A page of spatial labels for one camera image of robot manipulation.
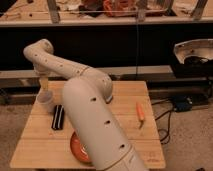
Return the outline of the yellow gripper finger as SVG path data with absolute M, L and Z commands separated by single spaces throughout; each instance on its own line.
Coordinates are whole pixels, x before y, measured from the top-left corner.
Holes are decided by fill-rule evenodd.
M 40 83 L 41 89 L 43 91 L 47 91 L 48 90 L 48 79 L 46 77 L 40 78 L 39 79 L 39 83 Z

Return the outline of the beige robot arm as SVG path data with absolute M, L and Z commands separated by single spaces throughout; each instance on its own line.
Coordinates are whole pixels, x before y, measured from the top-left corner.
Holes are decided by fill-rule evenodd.
M 62 105 L 97 171 L 149 171 L 107 106 L 113 83 L 108 74 L 54 55 L 41 39 L 23 50 L 39 75 L 55 72 L 67 79 Z

